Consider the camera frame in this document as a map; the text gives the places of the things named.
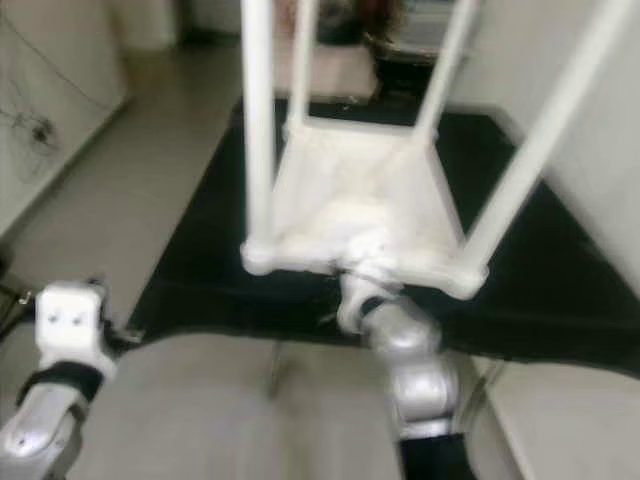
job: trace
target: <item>black floor mat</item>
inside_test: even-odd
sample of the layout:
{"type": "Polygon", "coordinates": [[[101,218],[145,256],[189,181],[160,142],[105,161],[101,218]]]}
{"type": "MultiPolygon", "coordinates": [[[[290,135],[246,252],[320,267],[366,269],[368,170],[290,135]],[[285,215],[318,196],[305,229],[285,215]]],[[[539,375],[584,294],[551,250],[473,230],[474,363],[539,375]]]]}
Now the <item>black floor mat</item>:
{"type": "MultiPolygon", "coordinates": [[[[286,103],[276,103],[278,150],[286,103]]],[[[313,104],[314,115],[409,125],[416,111],[385,106],[313,104]]],[[[466,230],[514,151],[485,115],[447,113],[438,152],[466,230]]],[[[186,331],[357,343],[331,319],[334,278],[310,273],[246,273],[242,113],[229,129],[133,313],[148,341],[186,331]]],[[[501,358],[563,361],[640,373],[640,305],[568,214],[541,184],[468,302],[407,288],[442,321],[448,347],[501,358]]]]}
{"type": "Polygon", "coordinates": [[[403,440],[398,453],[405,480],[475,480],[462,435],[403,440]]]}

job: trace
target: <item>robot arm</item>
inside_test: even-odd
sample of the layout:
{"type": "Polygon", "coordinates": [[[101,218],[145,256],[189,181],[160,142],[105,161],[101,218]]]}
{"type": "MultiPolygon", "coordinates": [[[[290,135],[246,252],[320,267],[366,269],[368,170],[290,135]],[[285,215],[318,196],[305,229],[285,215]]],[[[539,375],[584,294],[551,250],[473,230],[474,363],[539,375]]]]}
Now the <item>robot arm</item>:
{"type": "Polygon", "coordinates": [[[362,335],[384,367],[398,437],[452,433],[458,378],[441,352],[437,322],[410,299],[394,293],[388,275],[370,262],[344,274],[341,283],[338,323],[343,330],[362,335]]]}
{"type": "Polygon", "coordinates": [[[80,283],[55,283],[38,295],[40,364],[0,431],[0,478],[63,479],[77,458],[89,406],[116,373],[104,345],[104,295],[80,283]]]}

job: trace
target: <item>gray floor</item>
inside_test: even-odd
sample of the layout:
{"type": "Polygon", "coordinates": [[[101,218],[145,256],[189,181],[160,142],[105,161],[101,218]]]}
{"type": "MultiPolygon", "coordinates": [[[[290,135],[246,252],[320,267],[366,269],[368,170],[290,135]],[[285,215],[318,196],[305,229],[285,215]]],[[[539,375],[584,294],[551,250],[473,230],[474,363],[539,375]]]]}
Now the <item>gray floor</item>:
{"type": "MultiPolygon", "coordinates": [[[[241,89],[237,47],[132,65],[135,100],[12,236],[13,274],[33,285],[103,274],[120,323],[241,89]]],[[[35,365],[32,335],[23,327],[0,351],[2,420],[35,365]]],[[[266,340],[190,335],[128,355],[95,403],[69,478],[399,478],[380,372],[368,352],[288,343],[288,373],[269,399],[272,349],[266,340]]],[[[476,471],[518,478],[485,412],[469,436],[476,471]]]]}

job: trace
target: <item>wall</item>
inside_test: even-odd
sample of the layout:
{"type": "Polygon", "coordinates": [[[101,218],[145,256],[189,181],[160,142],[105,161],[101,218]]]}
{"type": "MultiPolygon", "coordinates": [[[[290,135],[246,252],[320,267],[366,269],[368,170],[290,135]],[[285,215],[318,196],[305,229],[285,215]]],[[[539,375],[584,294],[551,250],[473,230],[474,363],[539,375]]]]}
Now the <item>wall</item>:
{"type": "Polygon", "coordinates": [[[108,0],[118,40],[127,50],[162,50],[178,37],[173,0],[108,0]]]}
{"type": "MultiPolygon", "coordinates": [[[[526,132],[586,26],[595,0],[487,0],[453,99],[494,104],[526,132]]],[[[549,181],[640,295],[640,8],[554,154],[549,181]]]]}
{"type": "MultiPolygon", "coordinates": [[[[453,100],[497,105],[526,133],[599,1],[609,0],[486,0],[453,100]]],[[[640,4],[548,181],[640,294],[638,25],[640,4]]],[[[638,385],[602,370],[512,364],[490,398],[527,480],[631,479],[638,385]]]]}
{"type": "Polygon", "coordinates": [[[0,24],[0,106],[13,114],[45,116],[55,127],[59,144],[57,151],[35,153],[24,136],[26,130],[8,121],[0,126],[0,235],[126,95],[102,2],[5,0],[2,12],[84,93],[57,75],[5,21],[0,24]]]}

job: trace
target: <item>white vertical rod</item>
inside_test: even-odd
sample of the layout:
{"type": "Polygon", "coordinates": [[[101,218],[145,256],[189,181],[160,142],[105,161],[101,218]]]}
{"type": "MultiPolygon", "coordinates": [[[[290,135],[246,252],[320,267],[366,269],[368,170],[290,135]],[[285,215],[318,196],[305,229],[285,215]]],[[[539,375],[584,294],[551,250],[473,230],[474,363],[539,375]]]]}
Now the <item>white vertical rod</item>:
{"type": "Polygon", "coordinates": [[[467,36],[478,10],[478,2],[479,0],[458,0],[454,6],[440,55],[429,80],[413,130],[414,139],[418,142],[433,141],[454,74],[464,52],[467,36]]]}
{"type": "Polygon", "coordinates": [[[309,76],[313,46],[316,38],[318,0],[300,0],[296,16],[293,43],[293,78],[287,127],[295,128],[304,122],[309,108],[309,76]]]}
{"type": "Polygon", "coordinates": [[[491,259],[636,5],[637,0],[600,1],[576,53],[474,225],[461,252],[465,268],[482,269],[491,259]]]}
{"type": "Polygon", "coordinates": [[[242,0],[247,237],[270,240],[275,157],[271,0],[242,0]]]}

